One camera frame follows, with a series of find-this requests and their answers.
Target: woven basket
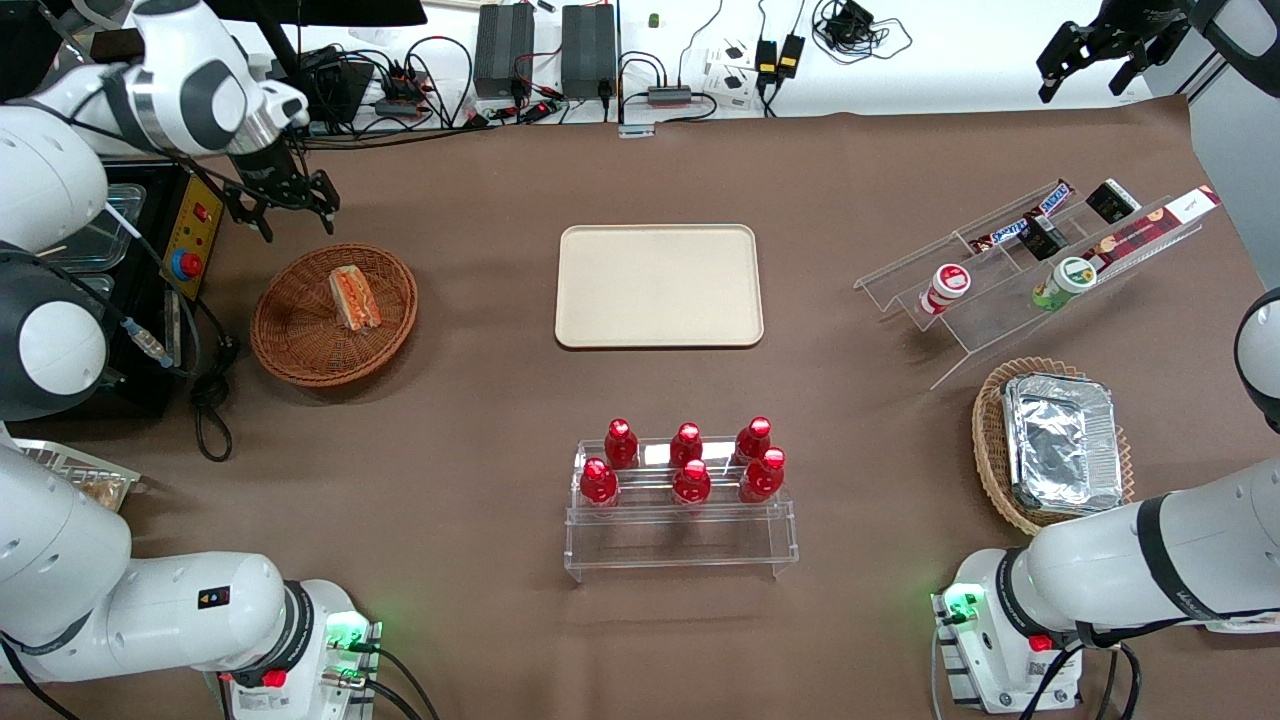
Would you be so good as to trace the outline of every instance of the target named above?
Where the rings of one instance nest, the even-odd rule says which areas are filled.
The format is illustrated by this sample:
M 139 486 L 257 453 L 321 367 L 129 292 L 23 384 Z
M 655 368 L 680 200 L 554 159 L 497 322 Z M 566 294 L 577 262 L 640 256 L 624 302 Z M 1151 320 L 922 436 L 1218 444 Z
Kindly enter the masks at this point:
M 1034 536 L 1041 528 L 1071 520 L 1074 515 L 1028 510 L 1014 497 L 1009 480 L 1009 439 L 1005 428 L 1005 383 L 1029 373 L 1051 373 L 1069 378 L 1088 379 L 1070 365 L 1046 357 L 1021 357 L 996 368 L 978 391 L 973 404 L 973 454 L 978 461 L 982 488 L 987 491 L 996 510 L 1019 530 Z M 1116 427 L 1116 448 L 1120 452 L 1120 477 L 1124 483 L 1124 502 L 1133 502 L 1133 462 L 1129 459 L 1129 441 L 1124 429 Z
M 356 265 L 369 279 L 383 324 L 352 332 L 338 318 L 329 273 Z M 396 355 L 417 319 L 417 283 L 398 258 L 370 245 L 312 250 L 280 270 L 253 311 L 250 342 L 273 375 L 302 387 L 362 378 Z

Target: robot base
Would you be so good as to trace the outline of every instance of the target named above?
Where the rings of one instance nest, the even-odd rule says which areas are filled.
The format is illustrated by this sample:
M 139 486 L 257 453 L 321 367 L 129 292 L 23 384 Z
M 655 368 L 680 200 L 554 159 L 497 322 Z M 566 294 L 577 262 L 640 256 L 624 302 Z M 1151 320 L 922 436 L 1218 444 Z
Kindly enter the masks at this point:
M 970 555 L 956 571 L 955 583 L 933 596 L 934 621 L 961 612 L 968 623 L 942 628 L 943 659 L 947 659 L 948 632 L 952 633 L 959 664 L 948 669 L 952 698 L 957 703 L 978 703 L 988 714 L 1021 712 L 1039 687 L 1057 650 L 1033 652 L 1005 616 L 996 596 L 996 570 L 1002 550 L 982 550 Z M 1068 710 L 1078 701 L 1082 660 L 1073 656 L 1041 696 L 1037 710 Z M 961 694 L 965 688 L 972 692 Z
M 246 688 L 232 683 L 230 708 L 236 720 L 340 720 L 347 714 L 352 691 L 320 683 L 325 669 L 356 670 L 361 656 L 334 650 L 334 642 L 371 639 L 369 620 L 356 612 L 351 598 L 328 580 L 303 580 L 302 588 L 315 609 L 311 638 L 279 688 Z

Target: clear acrylic shelf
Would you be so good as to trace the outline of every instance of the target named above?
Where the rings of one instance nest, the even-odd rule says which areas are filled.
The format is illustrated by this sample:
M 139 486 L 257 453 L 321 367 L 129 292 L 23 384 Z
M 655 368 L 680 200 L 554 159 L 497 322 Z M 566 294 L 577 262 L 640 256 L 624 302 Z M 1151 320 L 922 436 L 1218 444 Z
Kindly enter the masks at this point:
M 989 234 L 992 231 L 1016 222 L 1056 186 L 1057 183 L 1051 183 L 1029 192 L 1000 210 L 876 270 L 855 283 L 854 287 L 865 290 L 881 311 L 901 309 L 922 332 L 933 327 L 934 323 L 941 324 L 964 351 L 964 357 L 952 365 L 929 389 L 937 389 L 964 365 L 978 361 L 979 357 L 988 359 L 1005 351 L 1009 346 L 1033 334 L 1051 319 L 1071 311 L 1073 307 L 1110 296 L 1116 287 L 1123 284 L 1123 281 L 1132 277 L 1132 270 L 1142 261 L 1194 234 L 1203 224 L 1202 219 L 1197 218 L 1166 232 L 1106 268 L 1098 274 L 1096 287 L 1074 299 L 1065 307 L 1053 313 L 1044 311 L 1032 302 L 1032 291 L 1048 278 L 1059 261 L 1064 258 L 1084 254 L 1102 238 L 1120 233 L 1137 218 L 1155 213 L 1172 201 L 1171 197 L 1162 197 L 1110 225 L 1084 201 L 1069 204 L 1052 215 L 1053 224 L 1066 236 L 1069 246 L 1047 260 L 1037 260 L 1016 240 L 998 243 L 977 254 L 969 247 L 966 241 Z M 1126 238 L 1117 237 L 1116 240 L 1123 242 Z M 946 263 L 964 266 L 970 274 L 972 286 L 965 296 L 951 305 L 946 313 L 929 315 L 920 307 L 919 296 L 938 266 Z
M 696 507 L 671 502 L 671 438 L 640 441 L 640 465 L 617 470 L 618 506 L 582 503 L 579 479 L 588 457 L 604 457 L 604 441 L 577 446 L 564 520 L 564 570 L 582 582 L 586 570 L 771 565 L 780 575 L 800 560 L 795 506 L 786 486 L 762 503 L 744 503 L 737 484 L 746 468 L 732 464 L 732 437 L 704 437 L 703 460 L 712 495 Z

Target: brown table surface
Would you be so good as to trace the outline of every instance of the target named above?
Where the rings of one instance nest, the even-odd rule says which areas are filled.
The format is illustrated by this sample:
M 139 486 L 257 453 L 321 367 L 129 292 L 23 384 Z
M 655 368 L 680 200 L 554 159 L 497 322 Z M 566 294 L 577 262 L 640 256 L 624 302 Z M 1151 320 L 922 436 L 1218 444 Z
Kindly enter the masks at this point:
M 1206 182 L 1176 99 L 668 124 L 641 141 L 620 141 L 613 126 L 504 128 L 310 161 L 342 192 L 337 234 L 284 211 L 271 214 L 274 245 L 228 227 L 206 299 L 247 334 L 259 293 L 289 260 L 330 242 L 380 245 L 421 290 L 398 359 L 321 395 L 244 357 L 224 410 L 236 456 L 223 465 L 196 452 L 184 402 L 160 423 L 41 430 L 154 478 L 124 509 L 137 556 L 261 552 L 288 577 L 347 588 L 387 623 L 387 647 L 445 720 L 928 717 L 928 593 L 968 553 L 1027 538 L 974 470 L 969 413 L 991 365 L 928 392 L 955 350 L 883 318 L 854 282 L 1059 176 L 1085 191 L 1116 177 L 1140 199 Z M 699 222 L 756 233 L 759 346 L 557 346 L 564 228 Z M 1011 356 L 1057 357 L 1111 387 L 1139 497 L 1193 487 L 1280 447 L 1231 360 L 1260 291 L 1216 211 L 1110 304 Z M 732 433 L 753 414 L 774 420 L 790 454 L 795 568 L 778 580 L 746 568 L 596 574 L 575 587 L 562 547 L 579 438 L 616 415 L 662 436 L 686 419 Z M 1179 628 L 1133 644 L 1140 716 L 1274 714 L 1275 639 Z M 1092 716 L 1105 664 L 1087 665 L 1088 710 L 1056 716 Z M 216 716 L 184 669 L 51 692 L 86 720 Z M 50 716 L 20 689 L 0 691 L 0 705 Z

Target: emergency stop button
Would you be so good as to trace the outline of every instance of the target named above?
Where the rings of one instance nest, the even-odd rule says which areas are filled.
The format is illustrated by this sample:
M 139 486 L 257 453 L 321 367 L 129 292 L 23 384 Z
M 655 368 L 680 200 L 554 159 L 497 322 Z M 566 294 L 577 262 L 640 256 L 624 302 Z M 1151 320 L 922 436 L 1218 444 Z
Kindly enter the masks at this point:
M 200 255 L 195 252 L 187 252 L 186 250 L 178 249 L 173 252 L 173 259 L 169 261 L 169 269 L 173 274 L 182 282 L 187 282 L 192 278 L 200 277 L 200 273 L 205 272 L 205 261 L 200 259 Z

